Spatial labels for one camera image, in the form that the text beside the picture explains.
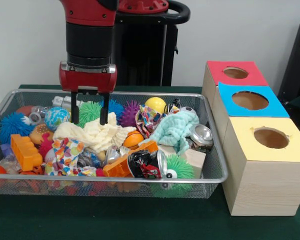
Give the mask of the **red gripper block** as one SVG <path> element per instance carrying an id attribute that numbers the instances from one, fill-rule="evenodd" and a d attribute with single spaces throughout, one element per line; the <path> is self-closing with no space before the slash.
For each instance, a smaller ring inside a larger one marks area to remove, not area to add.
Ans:
<path id="1" fill-rule="evenodd" d="M 106 70 L 85 69 L 70 70 L 69 65 L 59 66 L 59 81 L 64 91 L 71 92 L 71 122 L 79 123 L 79 107 L 77 93 L 79 91 L 97 91 L 103 97 L 99 122 L 102 126 L 108 123 L 110 93 L 117 82 L 117 67 L 110 65 Z"/>

